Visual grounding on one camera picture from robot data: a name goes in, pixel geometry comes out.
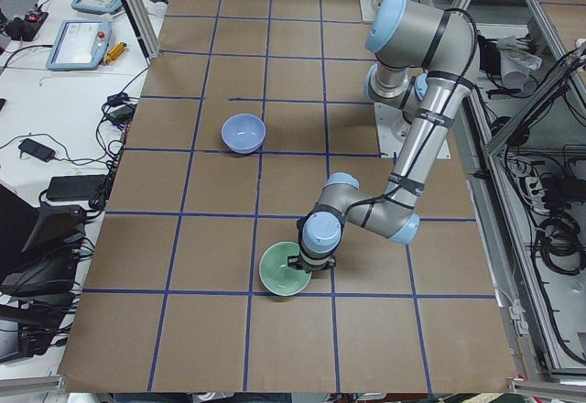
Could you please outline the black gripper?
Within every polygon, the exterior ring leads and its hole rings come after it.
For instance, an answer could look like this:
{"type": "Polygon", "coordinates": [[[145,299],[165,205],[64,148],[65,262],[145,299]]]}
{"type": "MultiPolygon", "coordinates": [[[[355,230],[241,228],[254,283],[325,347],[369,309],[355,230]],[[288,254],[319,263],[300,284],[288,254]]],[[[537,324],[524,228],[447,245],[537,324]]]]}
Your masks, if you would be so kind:
{"type": "Polygon", "coordinates": [[[306,260],[301,256],[289,256],[287,260],[288,267],[293,267],[296,270],[303,271],[321,271],[330,270],[336,266],[334,257],[326,260],[306,260]]]}

